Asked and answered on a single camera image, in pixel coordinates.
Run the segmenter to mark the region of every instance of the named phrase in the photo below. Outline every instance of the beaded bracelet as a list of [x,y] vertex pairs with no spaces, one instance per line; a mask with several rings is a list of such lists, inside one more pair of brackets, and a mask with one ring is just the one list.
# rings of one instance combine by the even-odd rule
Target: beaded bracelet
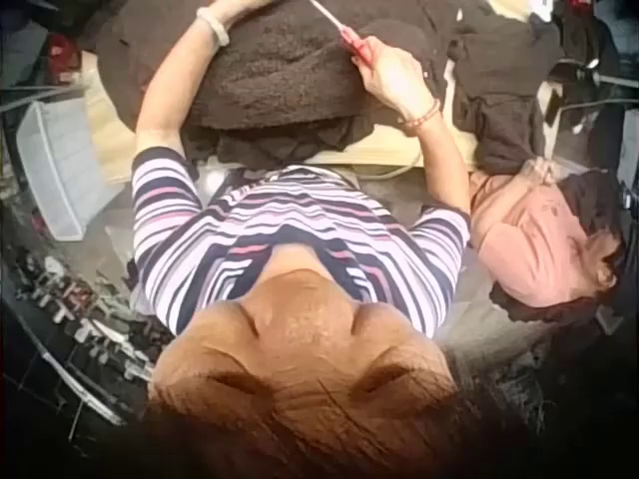
[[428,110],[425,115],[419,118],[416,118],[414,120],[409,120],[407,122],[404,122],[403,126],[408,130],[415,130],[416,128],[420,127],[421,125],[426,123],[428,120],[430,120],[432,117],[434,117],[439,112],[440,106],[441,106],[441,103],[439,102],[439,100],[435,98],[435,101],[432,104],[432,107],[430,107],[430,110]]

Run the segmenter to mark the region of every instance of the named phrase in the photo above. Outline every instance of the striped shirt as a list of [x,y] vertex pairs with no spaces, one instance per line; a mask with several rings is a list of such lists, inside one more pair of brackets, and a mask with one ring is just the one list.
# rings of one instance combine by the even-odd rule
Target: striped shirt
[[452,301],[468,218],[428,209],[407,230],[341,176],[291,166],[203,208],[177,152],[133,166],[135,261],[144,292],[174,334],[195,312],[246,294],[274,246],[312,247],[354,299],[386,302],[432,337]]

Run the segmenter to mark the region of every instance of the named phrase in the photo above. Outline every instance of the woman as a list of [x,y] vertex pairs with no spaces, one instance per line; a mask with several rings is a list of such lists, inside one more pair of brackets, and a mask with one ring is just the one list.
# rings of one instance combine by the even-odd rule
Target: woman
[[532,307],[597,298],[616,282],[607,259],[620,247],[619,234],[589,236],[555,185],[554,169],[537,158],[514,177],[478,172],[470,181],[472,245],[501,287]]
[[[201,11],[140,113],[135,260],[157,316],[178,335],[150,386],[148,418],[169,451],[154,458],[188,456],[224,477],[483,460],[498,441],[477,444],[473,431],[489,420],[480,403],[492,402],[460,392],[429,339],[469,236],[467,173],[409,54],[367,38],[372,66],[352,60],[419,137],[428,189],[445,207],[406,231],[312,167],[274,172],[204,209],[198,201],[181,126],[226,31],[268,3],[218,0]],[[455,458],[460,448],[467,461]]]

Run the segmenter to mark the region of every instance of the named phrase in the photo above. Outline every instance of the woman's arm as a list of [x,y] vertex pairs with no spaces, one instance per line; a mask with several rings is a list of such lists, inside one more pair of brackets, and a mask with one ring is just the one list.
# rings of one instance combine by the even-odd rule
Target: woman's arm
[[[217,0],[208,8],[227,29],[272,0]],[[169,147],[183,153],[180,129],[211,59],[219,50],[216,34],[202,19],[194,22],[164,60],[144,97],[136,127],[137,151]]]
[[[407,122],[421,118],[435,106],[423,81],[421,65],[408,52],[385,45],[375,37],[363,40],[372,52],[372,68],[359,58],[366,89],[398,111]],[[416,129],[423,152],[423,170],[428,192],[443,204],[470,213],[468,173],[441,114]]]
[[498,191],[489,195],[471,216],[471,242],[476,248],[495,225],[503,223],[504,218],[533,189],[553,182],[552,162],[543,158],[528,160],[521,171]]

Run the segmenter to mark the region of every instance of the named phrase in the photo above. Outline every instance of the woman's hand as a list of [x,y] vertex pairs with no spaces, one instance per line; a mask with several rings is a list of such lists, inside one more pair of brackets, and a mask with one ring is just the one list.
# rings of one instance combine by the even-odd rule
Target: woman's hand
[[359,68],[368,92],[407,121],[425,115],[434,99],[423,81],[419,62],[408,52],[389,47],[376,37],[367,37],[362,42],[372,54],[372,68],[359,57],[352,57],[352,61]]
[[537,157],[524,163],[518,175],[533,187],[554,185],[557,178],[557,166],[552,160]]
[[277,1],[279,0],[215,0],[209,8],[228,30],[242,17]]

